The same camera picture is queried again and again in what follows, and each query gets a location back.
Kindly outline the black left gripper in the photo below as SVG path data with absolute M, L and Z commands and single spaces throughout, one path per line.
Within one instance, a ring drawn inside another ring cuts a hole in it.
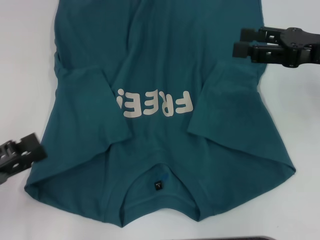
M 37 136 L 32 133 L 20 139 L 19 142 L 9 140 L 0 145 L 0 185 L 4 184 L 9 176 L 16 175 L 31 168 L 33 162 L 47 157 Z

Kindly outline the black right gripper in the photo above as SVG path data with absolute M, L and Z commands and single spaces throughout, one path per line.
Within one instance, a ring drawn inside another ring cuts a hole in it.
M 245 42 L 279 43 L 276 45 L 249 45 Z M 297 68 L 302 64 L 320 64 L 320 35 L 301 28 L 287 29 L 261 27 L 258 31 L 242 28 L 240 41 L 233 45 L 234 58 L 250 58 L 257 64 L 282 64 L 287 68 Z

